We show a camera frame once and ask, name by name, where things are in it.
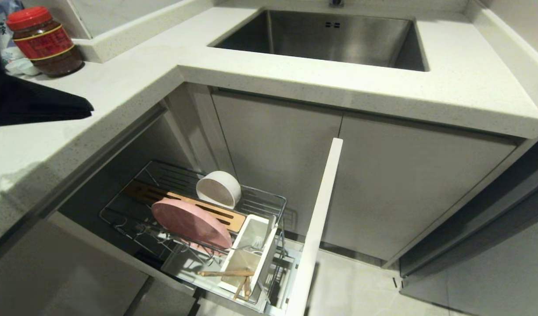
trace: wire dish rack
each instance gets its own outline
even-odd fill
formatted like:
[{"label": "wire dish rack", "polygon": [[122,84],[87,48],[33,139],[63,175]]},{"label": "wire dish rack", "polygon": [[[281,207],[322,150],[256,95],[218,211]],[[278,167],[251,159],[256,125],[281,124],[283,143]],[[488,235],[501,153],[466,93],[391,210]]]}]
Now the wire dish rack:
[{"label": "wire dish rack", "polygon": [[[139,244],[157,260],[165,262],[164,265],[168,264],[169,268],[162,268],[165,272],[175,277],[180,277],[195,286],[205,288],[205,290],[218,292],[221,296],[226,296],[224,295],[224,290],[222,292],[218,290],[217,280],[200,278],[194,274],[193,277],[190,277],[189,269],[174,270],[173,265],[175,262],[182,262],[182,265],[193,266],[195,270],[219,270],[229,250],[169,232],[155,220],[151,213],[151,203],[136,200],[128,194],[124,194],[127,186],[136,180],[161,190],[199,200],[195,188],[197,182],[204,176],[205,174],[201,172],[151,160],[100,210],[99,218],[112,229]],[[269,222],[274,220],[275,224],[279,225],[279,231],[275,236],[275,242],[277,243],[275,262],[287,261],[283,228],[283,211],[286,205],[287,200],[283,196],[248,186],[241,186],[241,199],[233,210],[246,216],[255,214],[262,218],[267,218]],[[230,235],[234,242],[237,233],[230,232]],[[275,264],[272,266],[271,271],[269,280],[258,280],[257,282],[263,290],[263,296],[260,296],[261,300],[259,298],[250,298],[248,302],[242,302],[243,305],[262,312],[265,303],[267,303],[275,288],[275,282],[282,277],[283,268],[279,267],[279,264]]]}]

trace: gray cabinet door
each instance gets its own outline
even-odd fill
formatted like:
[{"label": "gray cabinet door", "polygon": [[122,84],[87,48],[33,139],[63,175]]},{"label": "gray cabinet door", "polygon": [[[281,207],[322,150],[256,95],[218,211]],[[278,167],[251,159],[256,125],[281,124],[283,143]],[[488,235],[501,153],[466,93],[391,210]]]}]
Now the gray cabinet door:
[{"label": "gray cabinet door", "polygon": [[227,92],[212,98],[239,182],[285,196],[285,230],[306,235],[341,112]]},{"label": "gray cabinet door", "polygon": [[0,258],[0,315],[123,315],[147,277],[42,220]]},{"label": "gray cabinet door", "polygon": [[[528,206],[538,208],[538,194]],[[445,272],[450,308],[482,316],[538,316],[538,222]]]},{"label": "gray cabinet door", "polygon": [[323,241],[389,260],[516,147],[509,140],[345,115]]}]

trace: sauce jar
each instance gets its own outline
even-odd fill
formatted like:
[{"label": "sauce jar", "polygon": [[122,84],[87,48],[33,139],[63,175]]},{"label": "sauce jar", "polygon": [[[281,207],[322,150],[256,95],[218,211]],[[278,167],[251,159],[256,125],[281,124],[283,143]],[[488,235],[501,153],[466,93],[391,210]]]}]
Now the sauce jar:
[{"label": "sauce jar", "polygon": [[15,44],[43,74],[64,76],[84,66],[78,48],[45,7],[14,12],[6,24]]}]

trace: round cutting board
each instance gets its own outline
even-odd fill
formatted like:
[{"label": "round cutting board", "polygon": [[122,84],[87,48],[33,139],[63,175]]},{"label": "round cutting board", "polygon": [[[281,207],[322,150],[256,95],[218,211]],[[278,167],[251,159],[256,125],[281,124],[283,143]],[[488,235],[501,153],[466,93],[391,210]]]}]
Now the round cutting board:
[{"label": "round cutting board", "polygon": [[152,214],[170,232],[221,249],[232,247],[232,238],[224,225],[198,206],[164,198],[152,205]]}]

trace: stainless steel sink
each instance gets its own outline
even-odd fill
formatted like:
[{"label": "stainless steel sink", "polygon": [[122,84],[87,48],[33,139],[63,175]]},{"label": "stainless steel sink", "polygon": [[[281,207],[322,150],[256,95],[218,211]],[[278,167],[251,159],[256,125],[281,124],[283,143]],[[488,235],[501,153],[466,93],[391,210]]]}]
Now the stainless steel sink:
[{"label": "stainless steel sink", "polygon": [[425,71],[410,20],[266,10],[211,46]]}]

